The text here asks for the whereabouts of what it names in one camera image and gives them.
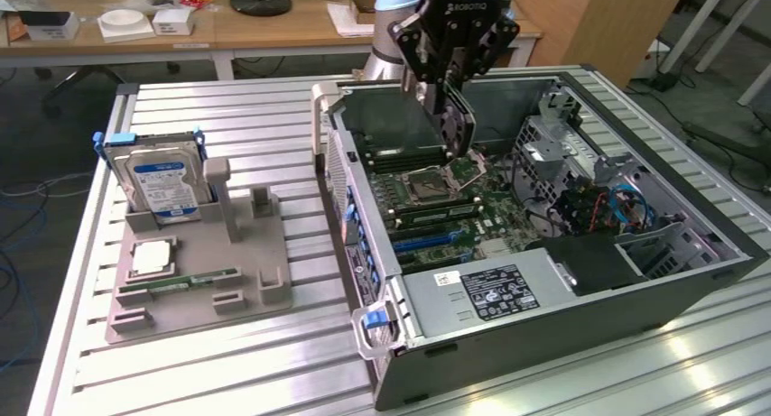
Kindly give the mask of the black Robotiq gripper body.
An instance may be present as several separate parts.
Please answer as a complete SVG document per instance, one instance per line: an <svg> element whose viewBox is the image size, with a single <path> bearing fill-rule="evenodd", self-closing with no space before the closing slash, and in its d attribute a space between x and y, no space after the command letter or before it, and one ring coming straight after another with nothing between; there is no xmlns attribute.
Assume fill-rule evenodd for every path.
<svg viewBox="0 0 771 416"><path fill-rule="evenodd" d="M466 47L468 30L490 28L502 15L502 0L420 0L419 27L427 34L430 49Z"/></svg>

